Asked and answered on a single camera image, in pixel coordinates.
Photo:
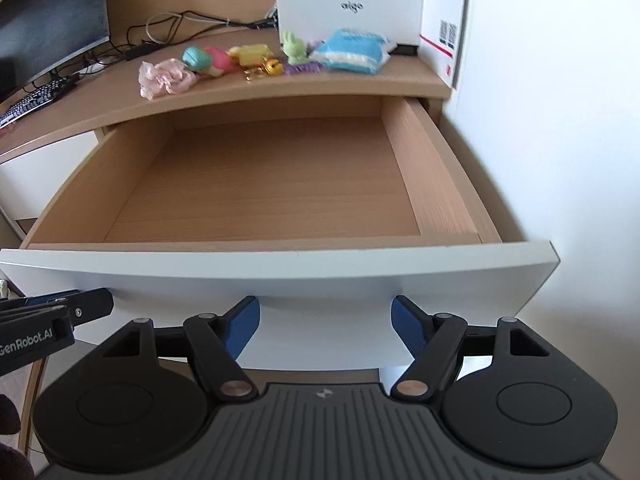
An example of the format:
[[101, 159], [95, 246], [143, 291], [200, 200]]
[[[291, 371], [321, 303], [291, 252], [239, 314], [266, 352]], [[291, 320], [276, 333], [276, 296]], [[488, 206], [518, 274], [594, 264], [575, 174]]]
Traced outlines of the white desk drawer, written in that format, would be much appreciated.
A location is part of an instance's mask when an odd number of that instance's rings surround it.
[[405, 295], [488, 325], [558, 265], [505, 242], [420, 102], [320, 96], [209, 105], [115, 126], [1, 267], [22, 292], [105, 287], [99, 344], [254, 296], [240, 356], [263, 370], [365, 370], [410, 356], [390, 325]]

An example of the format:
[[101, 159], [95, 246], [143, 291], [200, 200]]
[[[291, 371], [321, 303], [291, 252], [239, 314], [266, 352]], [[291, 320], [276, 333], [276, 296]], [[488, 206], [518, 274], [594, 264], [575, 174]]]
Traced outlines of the pink plastic scrunchie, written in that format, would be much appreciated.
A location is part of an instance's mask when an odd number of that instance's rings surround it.
[[198, 75], [178, 58], [153, 64], [143, 61], [139, 67], [139, 93], [149, 101], [164, 94], [180, 94], [190, 90], [198, 82]]

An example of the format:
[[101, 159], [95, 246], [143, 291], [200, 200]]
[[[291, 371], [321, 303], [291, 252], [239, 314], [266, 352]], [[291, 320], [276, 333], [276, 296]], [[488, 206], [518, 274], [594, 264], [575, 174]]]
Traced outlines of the pink teal snail toy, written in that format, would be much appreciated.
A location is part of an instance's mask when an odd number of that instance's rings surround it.
[[224, 50], [214, 47], [187, 47], [181, 61], [195, 73], [219, 78], [235, 70], [232, 58]]

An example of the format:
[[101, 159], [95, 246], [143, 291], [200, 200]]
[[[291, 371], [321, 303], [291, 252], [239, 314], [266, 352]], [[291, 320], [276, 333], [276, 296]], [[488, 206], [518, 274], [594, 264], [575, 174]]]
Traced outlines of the yellow bell keychain toy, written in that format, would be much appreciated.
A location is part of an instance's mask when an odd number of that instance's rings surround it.
[[282, 62], [266, 44], [244, 44], [227, 51], [234, 66], [242, 70], [247, 81], [284, 74]]

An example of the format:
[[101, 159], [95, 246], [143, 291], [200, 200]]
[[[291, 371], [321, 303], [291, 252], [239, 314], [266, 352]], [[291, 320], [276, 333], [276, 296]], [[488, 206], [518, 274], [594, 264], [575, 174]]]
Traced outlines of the green bunny toy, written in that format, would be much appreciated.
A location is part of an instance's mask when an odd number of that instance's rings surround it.
[[306, 42], [298, 38], [294, 32], [282, 32], [281, 50], [290, 65], [303, 65], [309, 61]]

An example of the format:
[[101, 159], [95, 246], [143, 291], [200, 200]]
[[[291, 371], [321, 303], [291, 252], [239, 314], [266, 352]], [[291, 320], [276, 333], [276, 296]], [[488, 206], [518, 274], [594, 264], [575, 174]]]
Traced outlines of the blue white zip bag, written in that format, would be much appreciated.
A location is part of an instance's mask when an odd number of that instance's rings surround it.
[[343, 28], [319, 44], [309, 58], [329, 70], [373, 75], [396, 47], [396, 42], [385, 36]]

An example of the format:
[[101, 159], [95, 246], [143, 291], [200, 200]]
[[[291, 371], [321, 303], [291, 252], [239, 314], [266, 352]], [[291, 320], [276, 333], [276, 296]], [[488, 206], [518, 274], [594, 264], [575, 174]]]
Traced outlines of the purple plush small toy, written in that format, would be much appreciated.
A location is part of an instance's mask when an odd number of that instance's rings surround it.
[[314, 50], [316, 50], [322, 44], [323, 44], [323, 40], [314, 40], [314, 41], [308, 42], [308, 44], [306, 45], [306, 53], [308, 55], [311, 55], [311, 53], [314, 52]]

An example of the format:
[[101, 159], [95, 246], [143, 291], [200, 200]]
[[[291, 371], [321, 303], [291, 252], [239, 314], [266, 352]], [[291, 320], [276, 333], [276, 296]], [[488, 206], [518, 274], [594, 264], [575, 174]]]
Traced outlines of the black keyboard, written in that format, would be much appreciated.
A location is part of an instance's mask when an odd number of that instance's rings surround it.
[[0, 127], [6, 128], [24, 116], [32, 114], [36, 110], [40, 110], [40, 108], [49, 106], [61, 99], [62, 96], [66, 96], [68, 92], [76, 87], [78, 80], [79, 76], [77, 74], [52, 79], [43, 86], [26, 94], [26, 96], [23, 96], [13, 103], [1, 116]]

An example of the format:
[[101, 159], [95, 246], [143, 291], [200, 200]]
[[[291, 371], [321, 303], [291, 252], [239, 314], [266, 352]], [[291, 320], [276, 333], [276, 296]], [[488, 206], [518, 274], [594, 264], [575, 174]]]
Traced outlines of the black computer monitor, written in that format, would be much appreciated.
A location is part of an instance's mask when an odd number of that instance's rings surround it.
[[106, 0], [2, 0], [2, 99], [108, 40]]

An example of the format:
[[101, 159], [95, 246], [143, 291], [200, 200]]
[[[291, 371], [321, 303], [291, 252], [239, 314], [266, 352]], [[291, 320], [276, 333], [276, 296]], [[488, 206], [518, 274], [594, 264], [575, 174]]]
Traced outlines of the white red cardboard box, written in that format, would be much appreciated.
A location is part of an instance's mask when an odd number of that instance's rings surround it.
[[423, 0], [419, 58], [457, 88], [469, 0]]

